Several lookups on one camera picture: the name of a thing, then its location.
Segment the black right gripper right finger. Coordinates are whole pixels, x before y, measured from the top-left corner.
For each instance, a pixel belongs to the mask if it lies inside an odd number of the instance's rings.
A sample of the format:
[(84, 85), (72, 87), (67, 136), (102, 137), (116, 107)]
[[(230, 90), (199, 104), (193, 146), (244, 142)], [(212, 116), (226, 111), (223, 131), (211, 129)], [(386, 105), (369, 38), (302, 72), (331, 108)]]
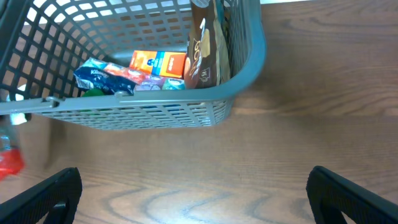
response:
[(397, 205), (332, 172), (315, 166), (308, 176), (308, 200), (317, 224), (397, 223)]

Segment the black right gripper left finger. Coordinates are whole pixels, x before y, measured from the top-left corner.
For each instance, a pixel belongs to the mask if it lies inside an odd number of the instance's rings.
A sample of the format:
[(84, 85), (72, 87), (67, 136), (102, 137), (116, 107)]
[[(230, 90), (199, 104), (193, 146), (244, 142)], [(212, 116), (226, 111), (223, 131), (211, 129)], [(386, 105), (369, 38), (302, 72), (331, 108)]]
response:
[(1, 223), (73, 223), (82, 194), (79, 170), (69, 167), (1, 204)]

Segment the orange spaghetti packet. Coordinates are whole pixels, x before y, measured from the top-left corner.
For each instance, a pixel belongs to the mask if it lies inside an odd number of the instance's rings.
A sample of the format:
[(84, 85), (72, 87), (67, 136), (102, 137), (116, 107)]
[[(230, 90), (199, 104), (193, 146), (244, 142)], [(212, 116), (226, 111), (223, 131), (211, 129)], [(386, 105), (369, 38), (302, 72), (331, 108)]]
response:
[(24, 168), (19, 138), (11, 124), (1, 125), (1, 180), (17, 175)]

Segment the green lid spice jar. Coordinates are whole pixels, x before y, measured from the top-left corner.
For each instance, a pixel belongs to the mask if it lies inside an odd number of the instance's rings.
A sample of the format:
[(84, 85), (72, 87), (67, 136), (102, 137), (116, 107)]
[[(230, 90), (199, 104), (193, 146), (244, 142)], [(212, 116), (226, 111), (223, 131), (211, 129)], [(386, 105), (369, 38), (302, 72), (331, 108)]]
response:
[(92, 96), (104, 96), (105, 94), (101, 89), (90, 89), (85, 91), (82, 97), (92, 97)]

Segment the blue Kleenex tissue pack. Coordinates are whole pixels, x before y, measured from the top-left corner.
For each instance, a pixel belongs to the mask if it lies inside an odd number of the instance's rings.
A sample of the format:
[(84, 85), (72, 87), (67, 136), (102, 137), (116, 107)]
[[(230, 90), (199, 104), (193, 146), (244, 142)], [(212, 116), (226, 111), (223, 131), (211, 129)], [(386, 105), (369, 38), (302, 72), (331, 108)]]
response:
[(101, 89), (105, 95), (119, 91), (130, 95), (135, 91), (184, 90), (184, 81), (132, 70), (114, 63), (89, 58), (74, 72), (78, 88)]

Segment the grey plastic basket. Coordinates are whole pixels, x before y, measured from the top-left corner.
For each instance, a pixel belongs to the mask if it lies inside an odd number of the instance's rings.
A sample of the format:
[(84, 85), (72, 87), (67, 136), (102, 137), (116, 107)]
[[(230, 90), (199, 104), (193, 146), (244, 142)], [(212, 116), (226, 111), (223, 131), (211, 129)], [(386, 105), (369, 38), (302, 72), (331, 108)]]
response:
[(211, 88), (82, 97), (89, 58), (129, 68), (135, 50), (184, 52), (190, 1), (2, 1), (1, 115), (112, 129), (192, 128), (226, 119), (267, 55), (259, 1), (223, 1), (231, 78)]

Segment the orange medicine box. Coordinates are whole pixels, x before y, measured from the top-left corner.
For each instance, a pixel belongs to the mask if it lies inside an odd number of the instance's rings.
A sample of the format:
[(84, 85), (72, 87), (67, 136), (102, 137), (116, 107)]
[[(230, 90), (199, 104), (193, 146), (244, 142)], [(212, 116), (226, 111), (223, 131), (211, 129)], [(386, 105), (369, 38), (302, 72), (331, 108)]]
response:
[(186, 53), (135, 50), (129, 68), (150, 75), (183, 78)]

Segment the brown Nescafe Gold pouch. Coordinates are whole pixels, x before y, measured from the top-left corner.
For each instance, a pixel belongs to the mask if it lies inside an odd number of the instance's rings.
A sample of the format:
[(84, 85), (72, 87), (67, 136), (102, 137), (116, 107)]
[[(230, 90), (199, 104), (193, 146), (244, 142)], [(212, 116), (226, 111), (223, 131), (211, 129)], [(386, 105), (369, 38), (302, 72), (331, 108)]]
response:
[(192, 26), (187, 40), (186, 89), (218, 86), (230, 80), (223, 1), (191, 0)]

